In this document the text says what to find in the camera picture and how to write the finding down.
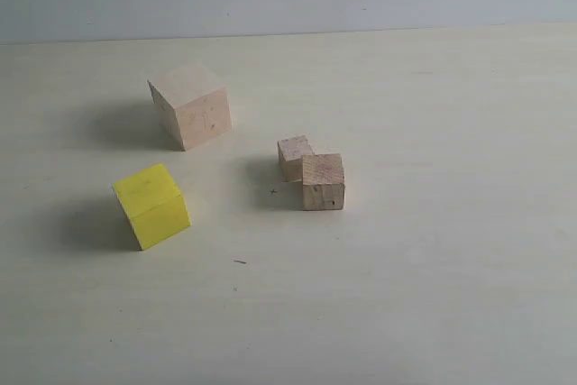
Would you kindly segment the large light wooden cube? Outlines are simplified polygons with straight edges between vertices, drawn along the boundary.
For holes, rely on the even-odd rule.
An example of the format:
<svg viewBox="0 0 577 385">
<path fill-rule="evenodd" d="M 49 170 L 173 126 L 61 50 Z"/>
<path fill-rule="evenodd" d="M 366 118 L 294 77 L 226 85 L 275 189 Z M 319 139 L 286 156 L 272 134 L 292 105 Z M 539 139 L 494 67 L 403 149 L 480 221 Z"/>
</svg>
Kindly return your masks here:
<svg viewBox="0 0 577 385">
<path fill-rule="evenodd" d="M 232 129 L 227 87 L 192 62 L 148 81 L 161 125 L 184 151 Z"/>
</svg>

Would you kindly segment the medium small wooden cube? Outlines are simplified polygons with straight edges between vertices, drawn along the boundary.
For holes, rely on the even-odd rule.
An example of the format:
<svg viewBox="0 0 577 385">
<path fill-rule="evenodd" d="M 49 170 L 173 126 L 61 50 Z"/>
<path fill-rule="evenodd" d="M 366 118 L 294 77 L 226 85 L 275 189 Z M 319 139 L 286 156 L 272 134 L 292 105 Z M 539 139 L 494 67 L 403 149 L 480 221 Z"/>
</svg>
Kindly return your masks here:
<svg viewBox="0 0 577 385">
<path fill-rule="evenodd" d="M 302 157 L 303 208 L 306 211 L 342 210 L 345 180 L 339 153 Z"/>
</svg>

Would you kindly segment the yellow cube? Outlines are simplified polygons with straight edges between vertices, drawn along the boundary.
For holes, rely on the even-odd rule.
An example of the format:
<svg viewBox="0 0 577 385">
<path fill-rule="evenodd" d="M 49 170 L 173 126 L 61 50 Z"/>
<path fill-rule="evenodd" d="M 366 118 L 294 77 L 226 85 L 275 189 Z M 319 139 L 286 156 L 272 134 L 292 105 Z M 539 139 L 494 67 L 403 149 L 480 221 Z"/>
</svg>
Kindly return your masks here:
<svg viewBox="0 0 577 385">
<path fill-rule="evenodd" d="M 116 181 L 113 191 L 141 251 L 191 226 L 183 194 L 161 163 Z"/>
</svg>

